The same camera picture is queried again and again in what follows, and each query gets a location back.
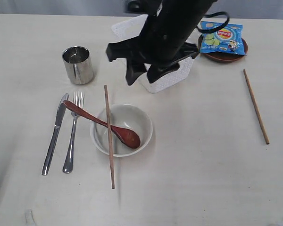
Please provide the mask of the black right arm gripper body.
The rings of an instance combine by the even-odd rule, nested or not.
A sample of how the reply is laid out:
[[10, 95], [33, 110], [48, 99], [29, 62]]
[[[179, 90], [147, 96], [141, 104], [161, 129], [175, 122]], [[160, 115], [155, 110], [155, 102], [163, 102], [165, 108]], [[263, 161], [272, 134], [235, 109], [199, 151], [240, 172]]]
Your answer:
[[170, 67], [178, 62], [199, 54], [195, 44], [185, 42], [186, 35], [169, 35], [163, 38], [160, 26], [146, 21], [138, 36], [107, 46], [106, 54], [110, 62], [124, 58], [129, 67], [143, 67], [150, 64], [157, 67]]

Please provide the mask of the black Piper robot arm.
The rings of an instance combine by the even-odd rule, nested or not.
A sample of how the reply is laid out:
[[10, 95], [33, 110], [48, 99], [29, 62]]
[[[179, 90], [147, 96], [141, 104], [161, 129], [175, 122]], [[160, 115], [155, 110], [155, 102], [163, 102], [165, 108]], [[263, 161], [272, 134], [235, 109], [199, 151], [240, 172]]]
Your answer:
[[186, 43], [200, 20], [213, 5], [212, 0], [163, 0], [159, 14], [148, 14], [138, 36], [107, 46], [110, 62], [126, 59], [125, 79], [129, 86], [144, 73], [149, 83], [175, 72], [180, 62], [195, 58], [199, 51]]

